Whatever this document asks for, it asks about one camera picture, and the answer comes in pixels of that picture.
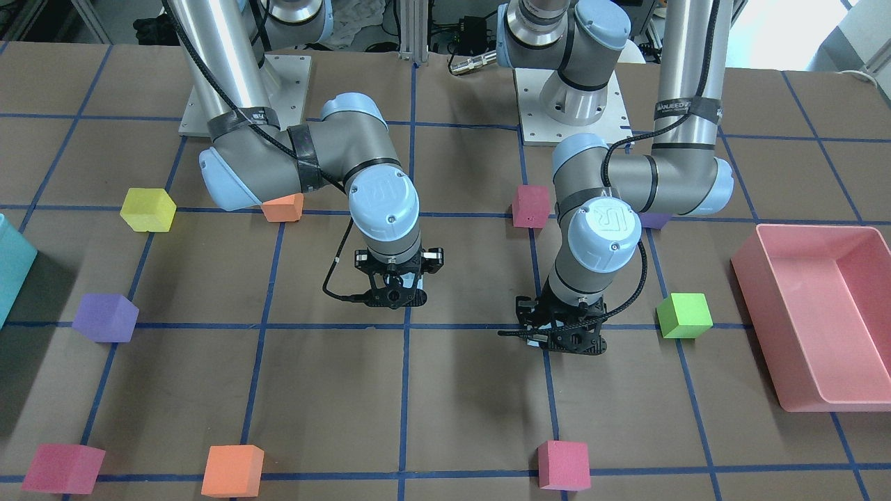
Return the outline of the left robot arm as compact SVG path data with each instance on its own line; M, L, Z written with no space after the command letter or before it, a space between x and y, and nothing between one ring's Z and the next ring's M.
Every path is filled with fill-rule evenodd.
M602 324L639 298L648 276L640 215L707 215L732 197L732 168L715 155L731 1L671 1L666 9L649 154L628 139L572 134L553 151L561 247L537 298L516 298L519 329L504 337L595 356ZM611 1L512 1L499 10L497 61L554 70L573 94L606 92L630 21Z

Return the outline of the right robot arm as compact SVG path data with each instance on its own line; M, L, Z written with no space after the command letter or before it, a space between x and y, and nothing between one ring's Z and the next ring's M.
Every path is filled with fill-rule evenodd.
M198 157L217 206L227 212L331 185L348 199L365 239L354 266L368 292L338 301L373 308L420 307L423 276L443 266L442 248L423 248L420 200L403 171L387 121L369 96L340 94L320 120L287 120L285 77L271 49L332 32L329 1L165 1L191 61L211 146Z

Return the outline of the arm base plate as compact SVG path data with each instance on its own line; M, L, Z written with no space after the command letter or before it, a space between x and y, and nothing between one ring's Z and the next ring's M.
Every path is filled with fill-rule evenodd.
M554 70L515 69L525 145L554 146L573 134L598 134L608 145L632 136L617 75L593 93L567 88Z
M220 86L238 105L265 106L273 114L273 124L280 130L303 122L311 57L306 55L265 55L262 67L247 77L224 76ZM209 138L209 120L231 108L223 102L197 70L192 70L194 86L185 105L180 126L181 136Z

